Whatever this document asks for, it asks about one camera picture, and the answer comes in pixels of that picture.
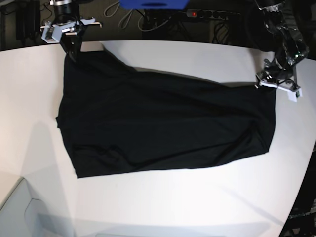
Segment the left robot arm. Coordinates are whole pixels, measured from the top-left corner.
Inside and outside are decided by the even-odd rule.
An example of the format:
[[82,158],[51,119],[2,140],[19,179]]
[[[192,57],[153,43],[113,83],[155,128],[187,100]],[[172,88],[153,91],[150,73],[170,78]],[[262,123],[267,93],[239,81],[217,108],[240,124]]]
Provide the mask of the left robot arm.
[[296,22],[292,1],[255,0],[253,7],[261,13],[265,29],[276,40],[273,60],[264,60],[262,69],[256,73],[255,87],[280,89],[300,97],[296,66],[307,58],[309,48]]

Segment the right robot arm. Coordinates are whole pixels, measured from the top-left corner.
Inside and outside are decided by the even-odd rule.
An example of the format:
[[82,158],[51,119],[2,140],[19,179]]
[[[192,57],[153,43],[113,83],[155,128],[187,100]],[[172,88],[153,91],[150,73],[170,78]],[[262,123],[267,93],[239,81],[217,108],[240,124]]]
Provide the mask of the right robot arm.
[[79,5],[86,0],[50,0],[54,10],[54,20],[46,21],[40,27],[41,39],[47,44],[60,44],[68,57],[76,62],[82,46],[82,38],[89,26],[102,27],[94,17],[80,16]]

